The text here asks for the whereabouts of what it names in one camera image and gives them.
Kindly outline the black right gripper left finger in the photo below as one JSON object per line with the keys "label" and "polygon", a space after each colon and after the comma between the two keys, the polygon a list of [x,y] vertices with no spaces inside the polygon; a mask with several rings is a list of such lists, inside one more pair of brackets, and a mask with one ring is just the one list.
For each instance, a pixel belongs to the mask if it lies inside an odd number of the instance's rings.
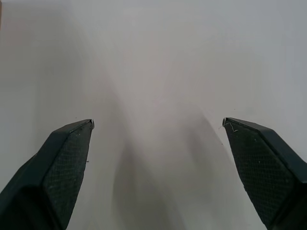
{"label": "black right gripper left finger", "polygon": [[53,131],[0,194],[2,230],[65,230],[83,182],[94,121]]}

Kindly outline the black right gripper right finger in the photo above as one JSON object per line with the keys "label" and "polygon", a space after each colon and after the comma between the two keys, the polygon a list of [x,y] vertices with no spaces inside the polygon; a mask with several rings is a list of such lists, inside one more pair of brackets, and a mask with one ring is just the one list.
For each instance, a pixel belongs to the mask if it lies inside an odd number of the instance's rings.
{"label": "black right gripper right finger", "polygon": [[272,129],[223,119],[240,180],[269,230],[307,228],[307,164]]}

